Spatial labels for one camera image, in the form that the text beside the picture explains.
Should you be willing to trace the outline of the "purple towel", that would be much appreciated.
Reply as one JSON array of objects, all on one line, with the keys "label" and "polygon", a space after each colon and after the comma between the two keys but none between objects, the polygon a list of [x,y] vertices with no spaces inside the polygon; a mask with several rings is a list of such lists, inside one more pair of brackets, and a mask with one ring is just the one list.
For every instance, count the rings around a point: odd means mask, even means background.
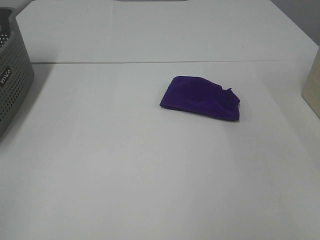
[{"label": "purple towel", "polygon": [[203,77],[176,76],[159,105],[169,110],[237,122],[240,120],[240,102],[231,88],[224,89]]}]

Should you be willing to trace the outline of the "grey perforated plastic basket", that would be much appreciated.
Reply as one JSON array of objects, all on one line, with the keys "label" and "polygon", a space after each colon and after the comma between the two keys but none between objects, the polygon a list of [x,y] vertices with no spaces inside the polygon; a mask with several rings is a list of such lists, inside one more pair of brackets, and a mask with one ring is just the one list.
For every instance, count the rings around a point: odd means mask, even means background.
[{"label": "grey perforated plastic basket", "polygon": [[15,118],[35,74],[12,7],[0,9],[0,135]]}]

